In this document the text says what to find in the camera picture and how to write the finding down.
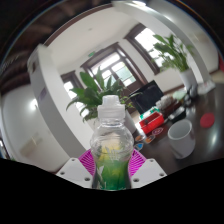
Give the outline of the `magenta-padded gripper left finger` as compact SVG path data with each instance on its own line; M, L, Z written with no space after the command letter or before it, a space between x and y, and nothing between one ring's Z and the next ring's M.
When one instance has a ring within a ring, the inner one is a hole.
M79 158L70 158L56 175L83 188L91 188L95 172L93 156L87 150Z

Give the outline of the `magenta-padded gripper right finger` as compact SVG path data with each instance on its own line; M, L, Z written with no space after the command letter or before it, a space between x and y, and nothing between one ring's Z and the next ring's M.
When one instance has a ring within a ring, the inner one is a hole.
M133 150L128 164L128 174L132 189L143 187L166 176L155 159L146 159L137 150Z

